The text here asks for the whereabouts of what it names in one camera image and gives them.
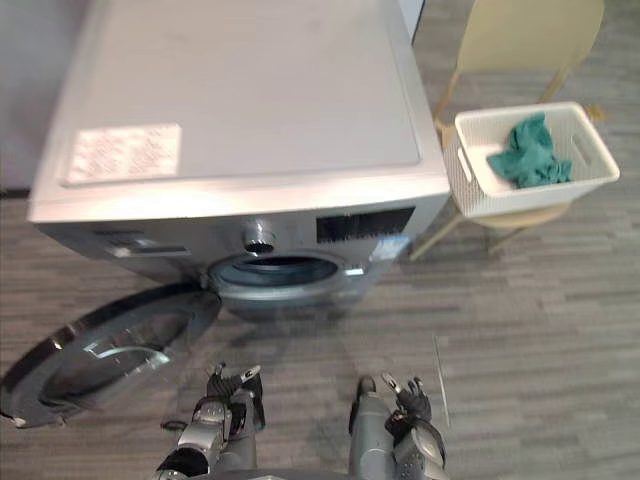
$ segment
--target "washing machine drum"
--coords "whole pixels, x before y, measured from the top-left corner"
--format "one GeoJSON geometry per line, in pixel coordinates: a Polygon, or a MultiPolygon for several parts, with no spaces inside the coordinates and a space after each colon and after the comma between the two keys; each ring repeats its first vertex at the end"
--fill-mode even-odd
{"type": "Polygon", "coordinates": [[[303,255],[243,257],[214,269],[224,282],[244,287],[306,285],[330,278],[337,271],[335,262],[303,255]]]}

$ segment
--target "open washing machine door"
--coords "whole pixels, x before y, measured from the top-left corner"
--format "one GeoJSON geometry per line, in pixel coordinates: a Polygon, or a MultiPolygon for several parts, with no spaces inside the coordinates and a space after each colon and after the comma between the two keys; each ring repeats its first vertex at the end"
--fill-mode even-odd
{"type": "Polygon", "coordinates": [[[220,299],[197,285],[146,290],[52,333],[0,384],[0,412],[18,428],[95,410],[189,355],[215,320],[220,299]]]}

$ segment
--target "front-loading washing machine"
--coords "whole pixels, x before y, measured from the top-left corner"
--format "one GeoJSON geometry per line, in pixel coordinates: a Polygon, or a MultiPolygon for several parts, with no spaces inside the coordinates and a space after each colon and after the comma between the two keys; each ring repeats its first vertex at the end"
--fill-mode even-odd
{"type": "Polygon", "coordinates": [[[449,194],[396,0],[94,2],[29,219],[164,284],[5,375],[18,427],[101,404],[230,309],[349,304],[449,194]]]}

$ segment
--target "wooden floor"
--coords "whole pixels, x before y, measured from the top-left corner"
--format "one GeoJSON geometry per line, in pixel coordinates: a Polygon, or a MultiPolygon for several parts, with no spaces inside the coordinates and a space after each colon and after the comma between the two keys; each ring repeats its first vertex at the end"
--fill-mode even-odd
{"type": "MultiPolygon", "coordinates": [[[[415,50],[432,104],[453,67],[471,2],[427,0],[415,50]]],[[[186,411],[199,365],[264,366],[262,466],[345,470],[355,381],[389,370],[423,377],[456,479],[640,478],[640,2],[609,0],[589,59],[558,98],[598,103],[622,177],[561,221],[497,256],[495,234],[454,231],[401,261],[346,317],[250,323],[223,312],[179,382],[64,428],[1,425],[5,479],[146,478],[170,447],[159,422],[186,411]],[[437,336],[451,425],[433,357],[437,336]]],[[[451,112],[533,101],[548,75],[464,79],[451,112]]],[[[151,283],[80,258],[2,202],[0,372],[36,340],[151,283]]]]}

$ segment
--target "white wall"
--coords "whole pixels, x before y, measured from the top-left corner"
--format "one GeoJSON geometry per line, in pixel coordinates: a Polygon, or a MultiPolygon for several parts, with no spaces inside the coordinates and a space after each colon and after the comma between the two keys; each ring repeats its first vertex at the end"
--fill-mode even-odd
{"type": "Polygon", "coordinates": [[[89,0],[0,0],[2,188],[32,183],[89,0]]]}
{"type": "Polygon", "coordinates": [[[398,0],[400,2],[400,9],[404,16],[404,21],[407,24],[409,30],[409,38],[413,38],[418,28],[418,20],[420,20],[420,12],[422,11],[422,5],[425,0],[398,0]]]}

